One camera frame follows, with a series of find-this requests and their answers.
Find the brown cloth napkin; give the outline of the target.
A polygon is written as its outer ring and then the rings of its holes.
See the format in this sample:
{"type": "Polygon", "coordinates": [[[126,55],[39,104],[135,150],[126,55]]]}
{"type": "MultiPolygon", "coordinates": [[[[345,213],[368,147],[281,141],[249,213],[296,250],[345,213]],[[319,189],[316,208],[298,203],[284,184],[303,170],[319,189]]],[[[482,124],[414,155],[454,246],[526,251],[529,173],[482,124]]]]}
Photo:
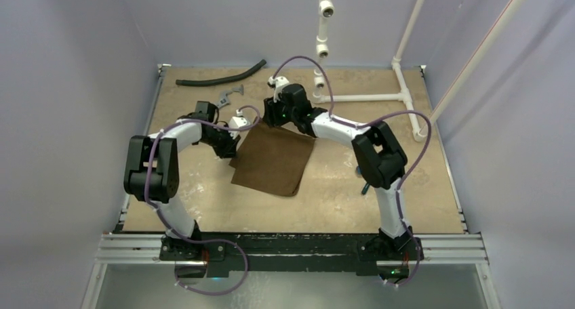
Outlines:
{"type": "Polygon", "coordinates": [[[231,183],[279,197],[293,197],[300,188],[315,139],[282,127],[260,123],[252,128],[229,165],[231,183]]]}

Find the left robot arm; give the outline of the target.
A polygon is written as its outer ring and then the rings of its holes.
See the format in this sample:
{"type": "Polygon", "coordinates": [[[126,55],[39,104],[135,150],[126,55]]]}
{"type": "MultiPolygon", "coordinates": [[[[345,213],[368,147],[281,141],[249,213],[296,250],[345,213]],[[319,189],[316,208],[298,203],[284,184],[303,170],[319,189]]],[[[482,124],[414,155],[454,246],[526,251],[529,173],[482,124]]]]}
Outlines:
{"type": "Polygon", "coordinates": [[[196,260],[204,251],[196,220],[185,212],[177,197],[180,183],[178,153],[187,146],[204,143],[217,157],[232,159],[240,137],[229,125],[218,126],[219,108],[207,101],[195,110],[150,136],[130,138],[123,187],[127,194],[145,202],[165,224],[164,251],[186,261],[196,260]]]}

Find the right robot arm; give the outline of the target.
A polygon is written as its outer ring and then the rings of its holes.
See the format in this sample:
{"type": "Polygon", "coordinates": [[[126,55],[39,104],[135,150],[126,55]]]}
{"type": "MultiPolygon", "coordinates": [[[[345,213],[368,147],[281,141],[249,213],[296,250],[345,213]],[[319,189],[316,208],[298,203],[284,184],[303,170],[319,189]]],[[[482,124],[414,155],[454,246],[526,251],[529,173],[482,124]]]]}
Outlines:
{"type": "Polygon", "coordinates": [[[391,128],[384,121],[363,126],[332,117],[328,110],[311,105],[300,84],[285,82],[270,83],[269,86],[274,94],[264,99],[263,121],[269,127],[292,123],[304,135],[351,148],[361,176],[376,192],[380,212],[378,237],[366,247],[381,249],[382,254],[391,260],[403,255],[412,241],[412,230],[403,212],[405,202],[399,187],[408,158],[391,128]]]}

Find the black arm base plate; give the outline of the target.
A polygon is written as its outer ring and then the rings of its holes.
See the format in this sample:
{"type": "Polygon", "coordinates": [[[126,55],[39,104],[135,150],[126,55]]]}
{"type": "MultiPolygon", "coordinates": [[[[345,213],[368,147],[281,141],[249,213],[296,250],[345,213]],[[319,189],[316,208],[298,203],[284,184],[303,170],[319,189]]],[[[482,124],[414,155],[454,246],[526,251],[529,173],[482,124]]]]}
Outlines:
{"type": "Polygon", "coordinates": [[[354,272],[358,276],[403,278],[423,260],[419,238],[395,243],[383,233],[198,232],[189,243],[162,236],[159,259],[198,265],[208,277],[232,271],[354,272]]]}

